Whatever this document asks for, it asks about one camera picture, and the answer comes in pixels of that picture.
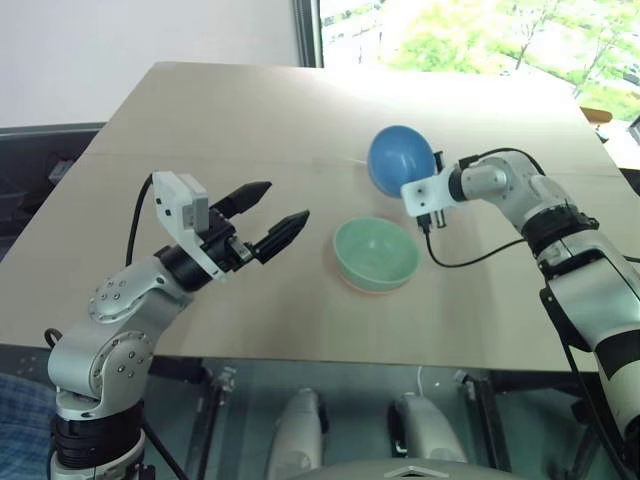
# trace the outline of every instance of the table surface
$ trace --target table surface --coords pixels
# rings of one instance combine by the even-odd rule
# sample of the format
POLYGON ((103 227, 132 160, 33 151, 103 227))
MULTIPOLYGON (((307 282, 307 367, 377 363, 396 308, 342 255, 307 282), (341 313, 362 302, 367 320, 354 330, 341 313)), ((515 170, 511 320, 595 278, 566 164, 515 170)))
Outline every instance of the table surface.
MULTIPOLYGON (((309 208, 306 228, 265 266, 209 284, 162 337, 161 354, 565 370, 538 301, 543 279, 526 246, 464 269, 422 254, 411 281, 367 295, 338 277, 333 232, 363 215, 403 226, 423 245, 398 200, 367 175, 367 150, 385 126, 419 130, 446 162, 500 146, 531 153, 627 254, 640 253, 637 197, 572 98, 512 78, 332 72, 163 63, 140 82, 64 177, 0 264, 0 342, 42 345, 83 315, 107 275, 123 266, 135 198, 152 170, 195 176, 213 201, 271 180, 253 210, 234 218, 241 239, 309 208)), ((447 212, 433 234, 446 261, 517 238, 491 205, 447 212)), ((135 256, 170 244, 150 203, 135 256)), ((590 357, 580 355, 584 368, 590 357)))

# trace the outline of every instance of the gray floor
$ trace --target gray floor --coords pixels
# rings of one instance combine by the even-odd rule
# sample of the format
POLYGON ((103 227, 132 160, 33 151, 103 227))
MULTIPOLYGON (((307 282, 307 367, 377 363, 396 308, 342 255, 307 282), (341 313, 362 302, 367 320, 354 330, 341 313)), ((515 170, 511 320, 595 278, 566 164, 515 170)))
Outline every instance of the gray floor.
MULTIPOLYGON (((262 478, 274 425, 286 400, 300 387, 311 386, 326 402, 330 430, 325 463, 385 458, 390 454, 386 412, 389 403, 407 391, 416 391, 415 367, 330 363, 210 361, 220 369, 238 369, 237 388, 221 409, 207 478, 258 480, 262 478)), ((470 460, 484 464, 478 431, 472 431, 464 397, 453 381, 454 369, 425 368, 423 386, 447 415, 470 460)), ((184 462, 192 412, 198 389, 191 385, 152 379, 147 391, 149 421, 184 462)), ((573 460, 582 427, 571 417, 572 397, 554 391, 500 396, 511 461, 515 473, 531 480, 548 479, 555 463, 573 460)), ((149 449, 148 460, 157 478, 174 478, 149 449)), ((615 473, 599 451, 588 479, 612 479, 615 473)))

